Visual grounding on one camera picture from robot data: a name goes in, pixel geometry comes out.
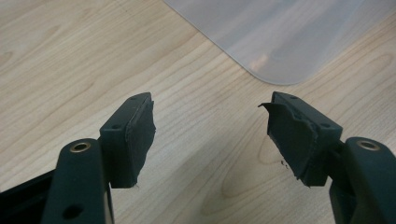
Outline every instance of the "screw hole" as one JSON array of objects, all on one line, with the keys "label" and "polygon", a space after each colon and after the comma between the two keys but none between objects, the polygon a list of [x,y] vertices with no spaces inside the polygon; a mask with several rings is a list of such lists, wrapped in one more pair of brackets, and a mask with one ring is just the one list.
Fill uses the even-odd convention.
[{"label": "screw hole", "polygon": [[330,128],[330,124],[327,123],[321,123],[320,125],[325,128]]},{"label": "screw hole", "polygon": [[369,141],[358,141],[357,144],[358,146],[367,150],[377,151],[380,149],[380,147],[377,144]]},{"label": "screw hole", "polygon": [[74,219],[76,217],[79,217],[79,215],[84,211],[84,207],[82,204],[72,204],[68,206],[66,209],[64,209],[64,219],[70,220]]},{"label": "screw hole", "polygon": [[70,151],[78,153],[78,152],[83,152],[90,147],[91,147],[91,144],[89,144],[89,143],[77,143],[70,148]]}]

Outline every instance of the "wooden table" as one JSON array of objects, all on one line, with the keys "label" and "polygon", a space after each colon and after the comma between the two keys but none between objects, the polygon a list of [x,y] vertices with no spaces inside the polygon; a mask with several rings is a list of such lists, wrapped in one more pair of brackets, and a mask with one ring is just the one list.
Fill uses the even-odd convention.
[{"label": "wooden table", "polygon": [[0,3],[0,190],[55,167],[60,149],[150,91],[157,133],[116,223],[333,223],[266,135],[273,91],[396,153],[396,14],[294,86],[259,81],[160,0]]}]

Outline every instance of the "clear plastic mat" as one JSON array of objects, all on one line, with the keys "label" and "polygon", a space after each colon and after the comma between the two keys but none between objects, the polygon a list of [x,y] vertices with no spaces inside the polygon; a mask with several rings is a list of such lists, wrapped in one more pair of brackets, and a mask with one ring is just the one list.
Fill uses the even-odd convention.
[{"label": "clear plastic mat", "polygon": [[385,19],[395,0],[165,0],[253,76],[301,82]]}]

